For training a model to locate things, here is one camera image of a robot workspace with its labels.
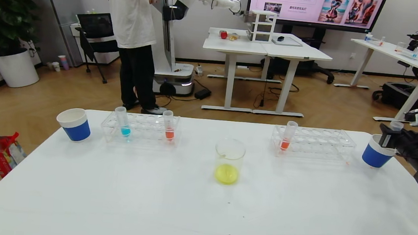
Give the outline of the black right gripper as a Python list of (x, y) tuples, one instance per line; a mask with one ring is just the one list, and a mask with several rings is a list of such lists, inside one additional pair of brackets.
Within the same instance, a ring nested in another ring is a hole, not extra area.
[(392, 130), (386, 124), (381, 123), (381, 138), (378, 144), (382, 148), (417, 150), (418, 149), (418, 132), (412, 130)]

